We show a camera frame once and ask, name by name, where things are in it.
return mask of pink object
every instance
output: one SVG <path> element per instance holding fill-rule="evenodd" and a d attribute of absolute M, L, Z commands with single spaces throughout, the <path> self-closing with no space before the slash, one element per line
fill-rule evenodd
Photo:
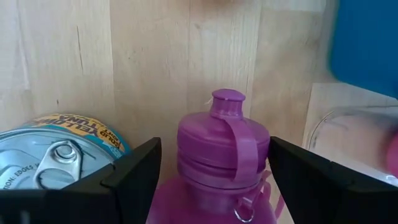
<path fill-rule="evenodd" d="M 398 177 L 398 134 L 396 134 L 387 150 L 387 168 L 392 175 Z"/>
<path fill-rule="evenodd" d="M 185 116 L 178 127 L 178 172 L 155 192 L 150 224 L 276 223 L 264 173 L 268 130 L 243 117 L 245 96 L 213 92 L 210 112 Z M 276 213 L 280 214 L 283 200 Z"/>

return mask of metal ring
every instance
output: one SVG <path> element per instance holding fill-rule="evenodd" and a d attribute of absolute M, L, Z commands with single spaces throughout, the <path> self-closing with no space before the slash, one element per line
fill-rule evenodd
<path fill-rule="evenodd" d="M 253 221 L 253 219 L 254 219 L 254 210 L 252 209 L 252 211 L 253 211 L 253 212 L 252 212 L 252 214 L 251 214 L 250 219 L 245 220 L 245 219 L 243 219 L 243 218 L 240 216 L 240 214 L 238 213 L 238 211 L 236 211 L 236 209 L 234 208 L 234 213 L 235 213 L 236 218 L 238 218 L 238 220 L 241 221 L 241 222 L 243 222 L 243 223 L 250 223 L 250 222 Z"/>

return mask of light wood surface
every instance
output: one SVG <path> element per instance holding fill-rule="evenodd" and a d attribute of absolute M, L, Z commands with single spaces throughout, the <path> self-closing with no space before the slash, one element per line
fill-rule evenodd
<path fill-rule="evenodd" d="M 180 118 L 211 92 L 246 94 L 244 114 L 301 144 L 326 65 L 335 0 L 2 0 L 0 130 L 73 112 L 134 147 L 160 136 L 176 174 Z M 282 218 L 281 223 L 288 223 Z"/>

